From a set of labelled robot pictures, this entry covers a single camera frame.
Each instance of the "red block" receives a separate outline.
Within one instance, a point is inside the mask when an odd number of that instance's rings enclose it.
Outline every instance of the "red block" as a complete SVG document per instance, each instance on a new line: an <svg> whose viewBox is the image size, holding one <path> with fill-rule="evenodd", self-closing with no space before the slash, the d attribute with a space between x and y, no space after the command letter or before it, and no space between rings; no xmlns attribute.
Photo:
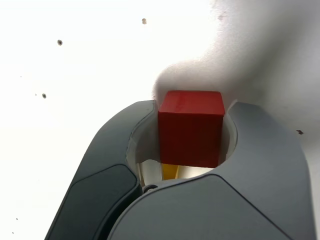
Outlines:
<svg viewBox="0 0 320 240"><path fill-rule="evenodd" d="M158 111L161 162L217 167L224 115L219 92L168 92Z"/></svg>

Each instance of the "white surface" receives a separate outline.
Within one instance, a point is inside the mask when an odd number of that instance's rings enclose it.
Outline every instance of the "white surface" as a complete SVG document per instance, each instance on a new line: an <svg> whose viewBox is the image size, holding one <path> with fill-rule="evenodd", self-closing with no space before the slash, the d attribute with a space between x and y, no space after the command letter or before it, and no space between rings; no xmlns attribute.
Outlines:
<svg viewBox="0 0 320 240"><path fill-rule="evenodd" d="M226 106L259 104L302 130L319 224L319 10L313 0L0 2L0 239L45 237L97 130L151 99L157 79L159 102L171 89L218 90Z"/></svg>

